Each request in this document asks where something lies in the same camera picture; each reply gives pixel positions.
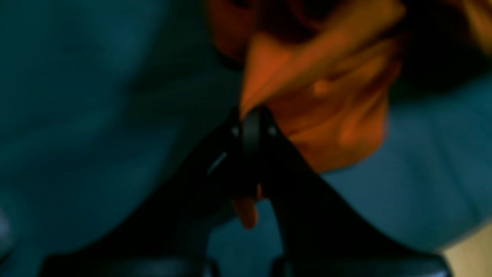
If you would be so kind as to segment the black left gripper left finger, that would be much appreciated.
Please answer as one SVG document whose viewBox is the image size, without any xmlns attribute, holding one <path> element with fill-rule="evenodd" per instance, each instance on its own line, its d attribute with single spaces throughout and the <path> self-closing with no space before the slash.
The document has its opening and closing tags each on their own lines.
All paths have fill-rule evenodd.
<svg viewBox="0 0 492 277">
<path fill-rule="evenodd" d="M 72 254 L 47 258 L 41 277 L 218 277 L 206 257 L 220 210 L 257 196 L 260 111 L 226 121 L 112 232 Z"/>
</svg>

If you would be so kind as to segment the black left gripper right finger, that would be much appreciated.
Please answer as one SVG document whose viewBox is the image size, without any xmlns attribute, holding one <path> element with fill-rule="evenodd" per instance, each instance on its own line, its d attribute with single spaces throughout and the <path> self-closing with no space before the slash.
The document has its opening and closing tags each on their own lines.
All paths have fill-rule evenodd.
<svg viewBox="0 0 492 277">
<path fill-rule="evenodd" d="M 387 237 L 355 212 L 281 133 L 265 107 L 246 116 L 246 195 L 269 199 L 284 248 L 273 277 L 451 277 L 446 260 Z"/>
</svg>

